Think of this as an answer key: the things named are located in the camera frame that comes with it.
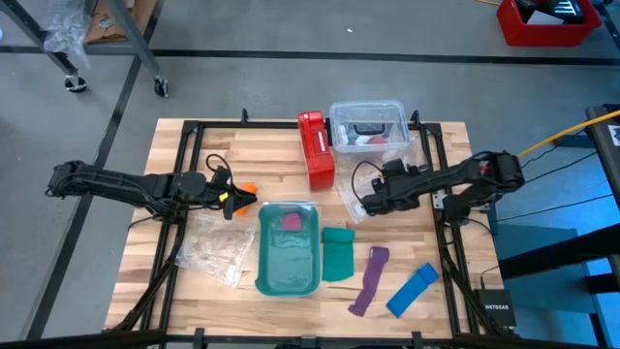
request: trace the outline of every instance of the red box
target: red box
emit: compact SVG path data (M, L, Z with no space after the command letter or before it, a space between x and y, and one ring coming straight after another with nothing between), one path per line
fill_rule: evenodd
M334 180L334 163L329 152L323 113L305 111L297 116L297 123L308 170L310 190L331 188Z
M497 18L509 46L571 48L578 46L591 31L601 25L590 0L577 0L583 11L582 24L531 24L521 20L514 0L504 0Z

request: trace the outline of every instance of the cart wheel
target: cart wheel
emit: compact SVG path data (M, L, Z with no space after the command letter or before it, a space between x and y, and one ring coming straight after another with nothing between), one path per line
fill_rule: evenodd
M86 85L86 81L82 78L77 78L77 85L75 85L71 81L71 79L66 78L65 88L67 89L67 91L72 92L72 93L81 93L81 92L84 92L86 88L88 88L88 86Z
M155 93L160 97L168 97L168 80L155 78Z

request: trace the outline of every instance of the green cloth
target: green cloth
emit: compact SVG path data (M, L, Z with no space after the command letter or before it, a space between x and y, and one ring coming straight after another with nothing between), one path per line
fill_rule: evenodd
M323 280L340 281L353 276L353 240L351 229L325 227L323 229Z

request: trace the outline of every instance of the purple resistance band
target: purple resistance band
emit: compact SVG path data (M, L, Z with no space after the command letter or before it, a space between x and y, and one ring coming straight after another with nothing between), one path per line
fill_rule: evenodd
M379 278L384 269L384 265L388 262L389 250L385 247L370 247L370 258L368 266L364 272L362 280L361 292L357 296L356 302L349 305L349 311L357 316L364 316L366 308L372 302L377 293L377 285Z

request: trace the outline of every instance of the teal plastic container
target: teal plastic container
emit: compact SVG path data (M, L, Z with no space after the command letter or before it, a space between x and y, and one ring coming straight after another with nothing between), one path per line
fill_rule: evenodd
M298 231L284 229L286 214L298 213ZM301 297L321 282L319 212L311 203L268 203L259 211L261 245L256 288L267 296Z

